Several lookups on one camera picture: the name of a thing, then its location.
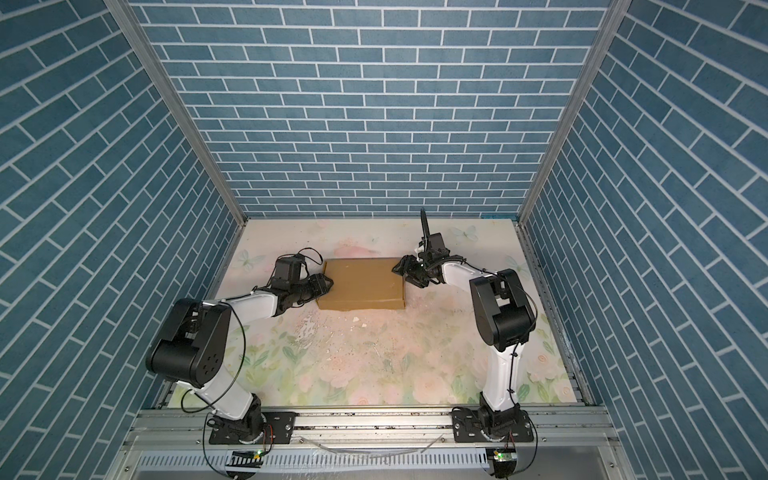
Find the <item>brown cardboard box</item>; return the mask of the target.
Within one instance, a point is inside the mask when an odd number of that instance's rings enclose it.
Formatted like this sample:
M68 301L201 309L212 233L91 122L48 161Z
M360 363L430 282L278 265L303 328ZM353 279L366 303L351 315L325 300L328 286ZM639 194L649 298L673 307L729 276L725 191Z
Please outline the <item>brown cardboard box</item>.
M402 310L405 280L392 269L397 258L331 259L323 273L333 281L330 291L317 300L320 310Z

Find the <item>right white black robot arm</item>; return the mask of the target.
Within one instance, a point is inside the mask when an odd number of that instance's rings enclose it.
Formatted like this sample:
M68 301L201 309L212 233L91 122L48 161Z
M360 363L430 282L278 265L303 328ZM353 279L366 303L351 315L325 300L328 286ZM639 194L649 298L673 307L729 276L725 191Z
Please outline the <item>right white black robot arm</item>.
M535 302L516 271L475 267L466 258L451 254L441 234L431 233L426 224L422 227L415 253L402 257L392 272L418 288L446 284L470 295L478 333L491 348L478 419L487 433L497 435L503 427L524 422L514 389L518 376L515 358L535 330Z

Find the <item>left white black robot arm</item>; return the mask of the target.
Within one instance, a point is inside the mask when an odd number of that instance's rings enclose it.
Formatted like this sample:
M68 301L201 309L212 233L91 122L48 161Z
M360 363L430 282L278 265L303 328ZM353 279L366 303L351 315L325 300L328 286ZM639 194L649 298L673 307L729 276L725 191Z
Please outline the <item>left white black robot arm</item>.
M224 366L229 336L246 339L245 326L278 317L328 294L333 280L310 274L302 252L276 259L267 283L248 294L174 303L146 357L147 370L180 383L228 422L261 421L256 396L237 384L238 373Z

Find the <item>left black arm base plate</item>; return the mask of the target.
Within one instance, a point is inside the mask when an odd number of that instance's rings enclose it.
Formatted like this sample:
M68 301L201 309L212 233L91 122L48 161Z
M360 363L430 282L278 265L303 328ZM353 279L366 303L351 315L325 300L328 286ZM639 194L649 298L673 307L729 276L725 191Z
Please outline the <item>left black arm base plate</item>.
M262 410L251 411L240 420L212 416L206 421L211 430L208 441L212 445L288 444L296 418L291 411Z

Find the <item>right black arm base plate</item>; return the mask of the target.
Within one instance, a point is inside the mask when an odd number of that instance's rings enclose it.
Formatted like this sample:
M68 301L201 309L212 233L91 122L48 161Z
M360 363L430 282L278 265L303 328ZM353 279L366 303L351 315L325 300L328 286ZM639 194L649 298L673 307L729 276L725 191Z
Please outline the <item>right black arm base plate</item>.
M488 407L454 407L451 426L456 443L530 443L535 439L528 413L514 407L491 411Z

